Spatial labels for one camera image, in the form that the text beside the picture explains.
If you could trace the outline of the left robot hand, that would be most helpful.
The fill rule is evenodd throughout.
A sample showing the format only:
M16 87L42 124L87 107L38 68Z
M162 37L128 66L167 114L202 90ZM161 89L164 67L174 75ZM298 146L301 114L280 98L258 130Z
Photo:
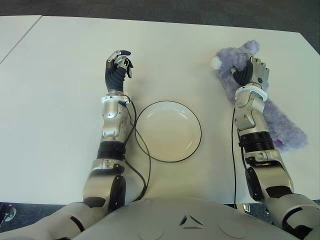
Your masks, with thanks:
M125 78L132 78L132 61L128 58L131 55L127 50L116 50L106 60L105 84L107 91L113 96L124 95Z

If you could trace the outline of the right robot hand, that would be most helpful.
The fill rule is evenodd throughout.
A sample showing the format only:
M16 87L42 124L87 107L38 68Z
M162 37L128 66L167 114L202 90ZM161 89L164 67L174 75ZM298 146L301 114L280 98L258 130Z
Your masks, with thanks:
M233 58L231 74L241 86L252 84L262 90L267 90L269 87L270 70L264 62L249 52Z

